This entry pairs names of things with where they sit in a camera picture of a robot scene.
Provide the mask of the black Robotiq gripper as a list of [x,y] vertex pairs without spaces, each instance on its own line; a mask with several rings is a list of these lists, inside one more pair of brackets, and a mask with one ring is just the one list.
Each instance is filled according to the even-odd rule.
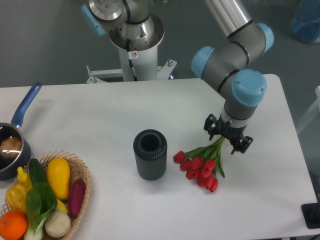
[[224,122],[221,117],[217,121],[217,118],[211,113],[205,119],[203,129],[208,133],[210,141],[216,135],[221,135],[228,139],[233,146],[231,151],[233,155],[235,152],[244,154],[253,142],[252,137],[243,135],[246,127],[246,125],[233,127],[231,124]]

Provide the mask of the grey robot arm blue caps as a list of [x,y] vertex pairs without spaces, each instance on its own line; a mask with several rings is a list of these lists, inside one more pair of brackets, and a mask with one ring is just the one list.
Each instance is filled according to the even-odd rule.
[[[244,135],[249,119],[267,89],[264,76],[248,64],[270,49],[272,30],[255,23],[239,0],[208,0],[206,5],[228,39],[222,49],[201,48],[191,69],[220,94],[224,107],[219,117],[209,115],[204,130],[228,139],[234,152],[244,153],[253,139]],[[158,45],[164,37],[161,20],[150,12],[147,0],[89,0],[81,13],[97,35],[109,35],[118,48],[126,82],[157,80]]]

